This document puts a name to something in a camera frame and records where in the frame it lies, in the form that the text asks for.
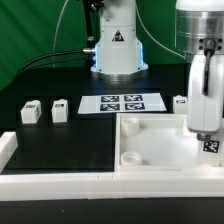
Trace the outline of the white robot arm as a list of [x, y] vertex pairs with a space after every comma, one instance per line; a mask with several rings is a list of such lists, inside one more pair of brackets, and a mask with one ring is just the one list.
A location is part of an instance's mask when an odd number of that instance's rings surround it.
[[[122, 81], [147, 69], [135, 0], [93, 0], [91, 7], [100, 14], [92, 75]], [[224, 110], [224, 0], [176, 0], [175, 47], [191, 61], [187, 128], [207, 141], [221, 130]]]

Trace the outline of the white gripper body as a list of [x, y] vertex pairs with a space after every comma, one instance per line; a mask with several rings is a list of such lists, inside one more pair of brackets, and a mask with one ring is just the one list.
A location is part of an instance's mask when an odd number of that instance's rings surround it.
[[208, 89], [204, 91], [206, 57], [195, 55], [188, 82], [187, 128], [200, 141], [208, 141], [222, 128], [224, 108], [224, 55], [211, 57]]

